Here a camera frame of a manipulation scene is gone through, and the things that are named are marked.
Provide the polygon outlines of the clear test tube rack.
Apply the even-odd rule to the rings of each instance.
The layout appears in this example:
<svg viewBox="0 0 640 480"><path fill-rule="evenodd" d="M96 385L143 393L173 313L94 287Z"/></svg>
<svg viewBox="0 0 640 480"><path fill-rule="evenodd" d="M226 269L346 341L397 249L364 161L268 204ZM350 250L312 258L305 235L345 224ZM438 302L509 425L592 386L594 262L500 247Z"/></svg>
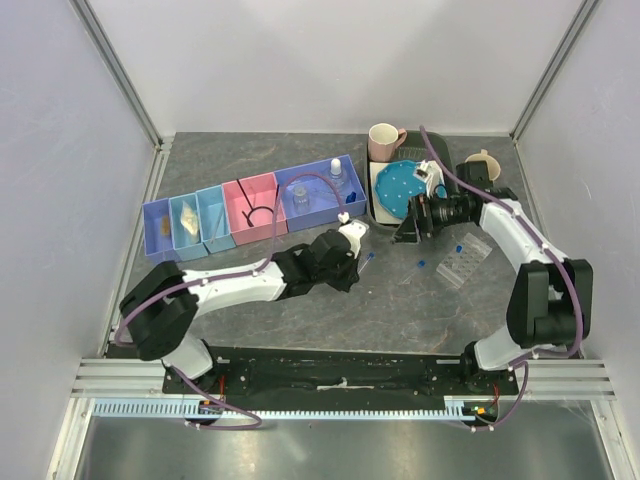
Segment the clear test tube rack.
<svg viewBox="0 0 640 480"><path fill-rule="evenodd" d="M488 244L471 233L467 233L458 244L463 246L463 251L457 254L453 249L436 268L436 272L456 289L464 285L492 252Z"/></svg>

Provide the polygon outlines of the graduated cylinder blue base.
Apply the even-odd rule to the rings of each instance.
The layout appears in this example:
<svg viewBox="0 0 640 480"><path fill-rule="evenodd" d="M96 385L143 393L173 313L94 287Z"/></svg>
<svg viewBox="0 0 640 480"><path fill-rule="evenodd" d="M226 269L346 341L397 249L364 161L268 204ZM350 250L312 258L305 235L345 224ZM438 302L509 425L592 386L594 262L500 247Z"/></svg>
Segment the graduated cylinder blue base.
<svg viewBox="0 0 640 480"><path fill-rule="evenodd" d="M312 194L321 201L338 203L335 192L330 188L316 188L312 190ZM357 200L357 193L355 191L339 191L339 194L344 204L354 203Z"/></svg>

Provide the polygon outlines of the glass flask white stopper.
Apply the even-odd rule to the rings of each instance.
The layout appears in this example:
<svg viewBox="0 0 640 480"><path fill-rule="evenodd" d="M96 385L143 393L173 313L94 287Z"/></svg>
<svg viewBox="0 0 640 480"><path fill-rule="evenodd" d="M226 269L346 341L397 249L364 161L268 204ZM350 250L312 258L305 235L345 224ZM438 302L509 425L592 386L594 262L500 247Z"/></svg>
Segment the glass flask white stopper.
<svg viewBox="0 0 640 480"><path fill-rule="evenodd" d="M343 193L347 189L349 177L340 158L333 158L330 161L327 178L338 192Z"/></svg>

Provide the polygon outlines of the small glass beaker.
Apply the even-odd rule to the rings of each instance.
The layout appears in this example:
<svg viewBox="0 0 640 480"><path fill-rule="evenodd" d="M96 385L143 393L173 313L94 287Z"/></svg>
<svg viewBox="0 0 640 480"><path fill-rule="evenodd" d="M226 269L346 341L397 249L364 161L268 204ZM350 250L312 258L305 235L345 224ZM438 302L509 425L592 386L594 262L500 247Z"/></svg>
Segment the small glass beaker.
<svg viewBox="0 0 640 480"><path fill-rule="evenodd" d="M298 184L294 186L292 190L292 204L294 211L298 216L306 215L310 212L310 193L304 185Z"/></svg>

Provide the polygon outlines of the black wire spring clamp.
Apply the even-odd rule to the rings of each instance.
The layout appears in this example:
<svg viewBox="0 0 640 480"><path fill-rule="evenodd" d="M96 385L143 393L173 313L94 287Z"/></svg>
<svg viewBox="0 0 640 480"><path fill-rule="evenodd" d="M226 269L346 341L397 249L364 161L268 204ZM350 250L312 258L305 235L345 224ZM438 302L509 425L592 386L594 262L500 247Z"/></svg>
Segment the black wire spring clamp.
<svg viewBox="0 0 640 480"><path fill-rule="evenodd" d="M269 207L269 206L266 206L266 205L260 205L260 206L254 205L251 202L251 200L249 199L249 196L248 196L248 194L247 194L247 192L246 192L241 180L237 179L236 183L237 183L237 185L238 185L238 187L239 187L239 189L240 189L240 191L241 191L241 193L242 193L242 195L243 195L243 197L244 197L244 199L245 199L245 201L246 201L246 203L247 203L247 205L249 207L249 211L248 212L243 211L242 215L244 216L244 218L246 220L246 223L250 228L254 227L254 223L252 222L251 217L257 211L268 211L268 212L270 212L272 214L272 219L273 220L277 219L277 207L276 206Z"/></svg>

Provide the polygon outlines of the glass stirring rod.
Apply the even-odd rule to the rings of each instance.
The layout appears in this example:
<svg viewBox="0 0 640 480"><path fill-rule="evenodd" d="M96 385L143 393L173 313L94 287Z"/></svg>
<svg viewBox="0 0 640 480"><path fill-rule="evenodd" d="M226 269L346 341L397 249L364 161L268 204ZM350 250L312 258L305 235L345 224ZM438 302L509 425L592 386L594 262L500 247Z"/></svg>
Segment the glass stirring rod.
<svg viewBox="0 0 640 480"><path fill-rule="evenodd" d="M224 207L220 206L218 209L218 214L215 218L215 221L212 223L212 228L211 228L211 237L210 237L210 241L214 242L215 239L217 238L218 235L218 231L220 229L220 224L223 223L223 217L224 217Z"/></svg>

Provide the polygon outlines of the bag of cotton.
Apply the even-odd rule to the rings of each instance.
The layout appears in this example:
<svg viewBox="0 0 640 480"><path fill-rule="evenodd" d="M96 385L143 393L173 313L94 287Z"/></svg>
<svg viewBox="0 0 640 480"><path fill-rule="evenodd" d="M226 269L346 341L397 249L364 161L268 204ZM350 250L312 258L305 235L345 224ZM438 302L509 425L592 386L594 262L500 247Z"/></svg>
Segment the bag of cotton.
<svg viewBox="0 0 640 480"><path fill-rule="evenodd" d="M185 232L195 241L199 238L199 220L196 211L186 201L182 202L180 223Z"/></svg>

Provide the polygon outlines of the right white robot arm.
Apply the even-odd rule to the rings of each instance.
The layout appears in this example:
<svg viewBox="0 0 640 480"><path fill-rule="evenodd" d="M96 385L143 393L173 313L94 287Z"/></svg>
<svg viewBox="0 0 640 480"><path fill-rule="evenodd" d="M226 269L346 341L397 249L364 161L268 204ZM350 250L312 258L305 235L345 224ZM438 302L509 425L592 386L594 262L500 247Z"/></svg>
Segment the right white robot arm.
<svg viewBox="0 0 640 480"><path fill-rule="evenodd" d="M423 183L408 199L396 243L418 243L442 229L474 223L502 250L516 273L505 326L469 344L458 368L467 392L483 392L494 371L513 369L538 355L571 357L588 336L593 269L552 246L526 216L516 195L496 187L484 162L461 163L454 172L436 161L413 171Z"/></svg>

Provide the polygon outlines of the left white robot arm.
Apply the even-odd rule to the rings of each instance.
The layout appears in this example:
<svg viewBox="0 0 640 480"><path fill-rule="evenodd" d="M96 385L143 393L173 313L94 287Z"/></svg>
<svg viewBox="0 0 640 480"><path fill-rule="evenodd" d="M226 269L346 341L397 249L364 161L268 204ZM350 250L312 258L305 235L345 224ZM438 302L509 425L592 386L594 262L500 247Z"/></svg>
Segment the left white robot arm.
<svg viewBox="0 0 640 480"><path fill-rule="evenodd" d="M120 302L122 322L114 341L132 347L141 361L161 360L178 368L196 392L211 392L220 371L205 342L189 333L192 322L231 306L300 297L317 285L348 292L359 281L361 240L367 230L353 220L310 244L221 270L183 270L173 260L161 262ZM131 337L127 343L125 333Z"/></svg>

